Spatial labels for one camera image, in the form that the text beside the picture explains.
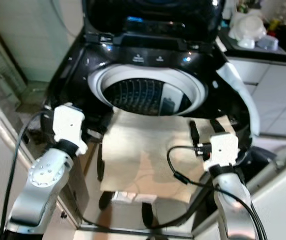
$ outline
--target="top-load washing machine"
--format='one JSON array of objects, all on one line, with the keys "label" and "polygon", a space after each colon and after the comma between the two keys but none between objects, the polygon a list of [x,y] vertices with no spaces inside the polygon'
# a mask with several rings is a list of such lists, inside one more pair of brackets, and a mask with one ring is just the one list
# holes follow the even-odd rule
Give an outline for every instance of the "top-load washing machine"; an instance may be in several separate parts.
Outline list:
[{"label": "top-load washing machine", "polygon": [[[149,116],[227,115],[241,149],[259,118],[235,68],[215,44],[224,0],[83,0],[84,29],[44,103],[73,103],[85,137],[104,134],[112,107]],[[42,126],[51,132],[51,118]]]}]

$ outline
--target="cable connector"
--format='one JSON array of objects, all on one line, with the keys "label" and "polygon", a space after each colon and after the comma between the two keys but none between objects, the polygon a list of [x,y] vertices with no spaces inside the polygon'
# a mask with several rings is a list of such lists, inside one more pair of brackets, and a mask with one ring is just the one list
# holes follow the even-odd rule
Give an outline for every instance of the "cable connector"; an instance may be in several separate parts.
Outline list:
[{"label": "cable connector", "polygon": [[178,171],[174,172],[174,177],[186,185],[190,183],[190,179]]}]

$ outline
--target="kitchen counter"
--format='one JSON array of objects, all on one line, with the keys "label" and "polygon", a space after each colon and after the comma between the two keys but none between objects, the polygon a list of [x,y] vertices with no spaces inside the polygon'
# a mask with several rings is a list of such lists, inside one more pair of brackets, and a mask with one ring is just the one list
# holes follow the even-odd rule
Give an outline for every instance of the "kitchen counter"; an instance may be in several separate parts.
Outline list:
[{"label": "kitchen counter", "polygon": [[225,55],[228,58],[248,59],[256,62],[263,62],[275,65],[286,65],[286,54],[282,51],[272,52],[261,49],[263,51],[253,51],[251,49],[236,49],[232,42],[235,41],[228,36],[229,29],[222,28],[218,33],[218,37],[225,45],[227,51]]}]

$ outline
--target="black cable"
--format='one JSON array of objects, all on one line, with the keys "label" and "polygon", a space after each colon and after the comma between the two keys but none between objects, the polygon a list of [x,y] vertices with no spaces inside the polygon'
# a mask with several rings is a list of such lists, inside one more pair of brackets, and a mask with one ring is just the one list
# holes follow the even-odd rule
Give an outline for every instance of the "black cable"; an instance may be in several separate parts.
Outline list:
[{"label": "black cable", "polygon": [[4,233],[4,227],[5,227],[5,221],[6,221],[6,212],[7,212],[7,206],[8,206],[8,199],[9,199],[9,195],[10,195],[10,191],[11,191],[11,187],[12,187],[12,182],[13,182],[13,178],[14,178],[14,173],[15,173],[15,165],[16,165],[16,159],[17,159],[17,153],[18,153],[18,149],[19,149],[19,145],[21,143],[22,137],[25,135],[25,132],[28,128],[28,126],[40,115],[45,114],[45,111],[41,111],[38,112],[36,114],[34,114],[30,120],[25,123],[23,125],[23,127],[21,128],[18,136],[17,136],[17,140],[16,140],[16,145],[15,145],[15,150],[14,150],[14,156],[12,159],[12,166],[11,166],[11,170],[9,173],[9,177],[8,177],[8,182],[7,182],[7,188],[6,188],[6,192],[5,192],[5,197],[4,197],[4,203],[3,203],[3,210],[2,210],[2,217],[1,217],[1,221],[0,221],[0,238]]},{"label": "black cable", "polygon": [[202,187],[202,188],[208,188],[208,189],[211,189],[211,190],[214,190],[214,191],[217,191],[217,192],[220,192],[222,194],[225,194],[233,199],[235,199],[237,202],[239,202],[246,210],[247,212],[249,213],[249,215],[251,216],[253,222],[254,222],[254,225],[255,225],[255,228],[257,230],[257,234],[258,234],[258,238],[259,240],[267,240],[267,235],[266,235],[266,232],[265,230],[263,230],[263,224],[261,222],[261,220],[259,219],[257,213],[254,213],[254,210],[252,210],[246,203],[244,203],[239,197],[231,194],[230,192],[227,192],[223,189],[220,189],[218,187],[214,187],[212,185],[206,185],[206,184],[203,184],[203,183],[200,183],[200,182],[195,182],[195,181],[192,181],[190,180],[189,178],[187,178],[186,176],[184,176],[183,174],[181,174],[180,172],[176,171],[171,163],[171,160],[170,160],[170,152],[174,149],[190,149],[190,150],[194,150],[194,147],[192,146],[173,146],[171,147],[168,151],[167,151],[167,154],[166,154],[166,158],[167,158],[167,162],[168,162],[168,165],[170,167],[170,169],[172,170],[173,174],[174,174],[174,177],[178,180],[180,180],[181,182],[185,183],[185,184],[192,184],[192,185],[196,185],[196,186],[199,186],[199,187]]},{"label": "black cable", "polygon": [[71,35],[72,37],[76,38],[77,36],[74,35],[74,34],[67,28],[67,26],[65,25],[64,21],[63,21],[62,18],[60,17],[60,15],[59,15],[59,13],[58,13],[58,11],[57,11],[57,8],[56,8],[56,6],[55,6],[54,1],[53,1],[53,0],[50,0],[49,2],[50,2],[50,4],[51,4],[51,7],[52,7],[52,9],[53,9],[53,11],[54,11],[54,13],[55,13],[55,15],[56,15],[56,17],[57,17],[59,23],[62,25],[62,27],[65,28],[66,32],[67,32],[69,35]]}]

